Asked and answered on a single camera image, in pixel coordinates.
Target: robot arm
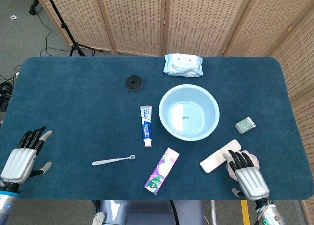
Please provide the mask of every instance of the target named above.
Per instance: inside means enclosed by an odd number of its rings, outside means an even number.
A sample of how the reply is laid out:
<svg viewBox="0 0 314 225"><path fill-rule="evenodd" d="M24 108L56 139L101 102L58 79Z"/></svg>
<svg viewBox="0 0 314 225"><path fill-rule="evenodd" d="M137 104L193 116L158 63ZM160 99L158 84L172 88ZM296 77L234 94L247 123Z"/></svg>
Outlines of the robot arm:
<svg viewBox="0 0 314 225"><path fill-rule="evenodd" d="M5 164L0 182L0 225L5 225L9 218L20 193L20 184L30 177L44 174L51 166L51 162L47 162L42 168L33 170L39 151L52 134L52 131L48 131L41 136L45 128L25 133Z"/></svg>
<svg viewBox="0 0 314 225"><path fill-rule="evenodd" d="M259 221L264 225L285 225L276 206L268 201L270 190L250 157L245 153L234 153L231 150L229 153L232 158L226 154L223 156L234 171L242 189L242 192L233 189L233 193L237 196L245 196L249 201L256 203L257 220L254 225L258 225Z"/></svg>

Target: toothpaste tube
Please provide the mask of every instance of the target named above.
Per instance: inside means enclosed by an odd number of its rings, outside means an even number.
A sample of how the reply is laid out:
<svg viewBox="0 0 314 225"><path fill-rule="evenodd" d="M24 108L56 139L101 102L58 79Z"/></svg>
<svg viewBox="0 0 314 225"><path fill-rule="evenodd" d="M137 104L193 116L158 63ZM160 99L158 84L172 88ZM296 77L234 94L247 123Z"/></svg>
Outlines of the toothpaste tube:
<svg viewBox="0 0 314 225"><path fill-rule="evenodd" d="M142 132L145 147L152 146L152 106L141 106Z"/></svg>
<svg viewBox="0 0 314 225"><path fill-rule="evenodd" d="M178 157L177 152L167 148L144 187L156 195Z"/></svg>

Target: tripod stand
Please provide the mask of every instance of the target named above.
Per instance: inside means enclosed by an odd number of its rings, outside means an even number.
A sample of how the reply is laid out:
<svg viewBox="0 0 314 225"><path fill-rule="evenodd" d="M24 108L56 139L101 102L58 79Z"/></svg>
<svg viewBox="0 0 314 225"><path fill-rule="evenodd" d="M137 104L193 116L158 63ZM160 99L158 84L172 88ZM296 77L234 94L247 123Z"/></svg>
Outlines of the tripod stand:
<svg viewBox="0 0 314 225"><path fill-rule="evenodd" d="M69 29L68 29L68 26L66 25L66 23L64 22L63 18L61 17L61 14L59 12L59 10L57 9L57 7L55 6L53 0L49 0L50 4L52 5L55 13L57 14L59 20L61 21L61 28L62 29L65 29L65 31L67 32L70 40L72 41L72 46L71 46L71 52L70 52L70 57L72 56L73 52L74 51L78 51L79 55L81 57L86 57L86 55L84 54L84 52L80 49L80 46L82 47L85 47L85 48L88 48L88 49L91 49L91 50L95 50L95 51L98 51L98 52L103 52L101 50L98 50L98 49L94 49L92 47L89 47L89 46L86 46L86 45L82 45L78 42L75 41L75 39L73 38L72 34L70 33Z"/></svg>

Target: yellow stripe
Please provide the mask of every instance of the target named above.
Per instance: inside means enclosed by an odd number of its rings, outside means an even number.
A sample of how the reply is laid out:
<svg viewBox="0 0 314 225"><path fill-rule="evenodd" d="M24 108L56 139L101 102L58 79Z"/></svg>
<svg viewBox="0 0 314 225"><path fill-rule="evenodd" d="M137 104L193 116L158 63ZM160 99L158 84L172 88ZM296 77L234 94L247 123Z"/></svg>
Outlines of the yellow stripe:
<svg viewBox="0 0 314 225"><path fill-rule="evenodd" d="M247 207L247 200L241 200L243 225L250 225L249 209Z"/></svg>

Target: soap bar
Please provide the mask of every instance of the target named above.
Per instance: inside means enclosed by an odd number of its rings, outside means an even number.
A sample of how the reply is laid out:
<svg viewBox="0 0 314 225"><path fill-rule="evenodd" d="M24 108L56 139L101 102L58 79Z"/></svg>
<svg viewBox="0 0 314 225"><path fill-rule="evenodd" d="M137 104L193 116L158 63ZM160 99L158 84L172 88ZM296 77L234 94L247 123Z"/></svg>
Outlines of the soap bar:
<svg viewBox="0 0 314 225"><path fill-rule="evenodd" d="M177 152L168 148L144 187L156 195L178 157Z"/></svg>
<svg viewBox="0 0 314 225"><path fill-rule="evenodd" d="M250 117L245 118L242 121L239 121L238 123L236 123L235 128L237 129L237 131L241 134L249 131L250 129L255 128L256 125L254 124L254 122L252 121L252 119Z"/></svg>

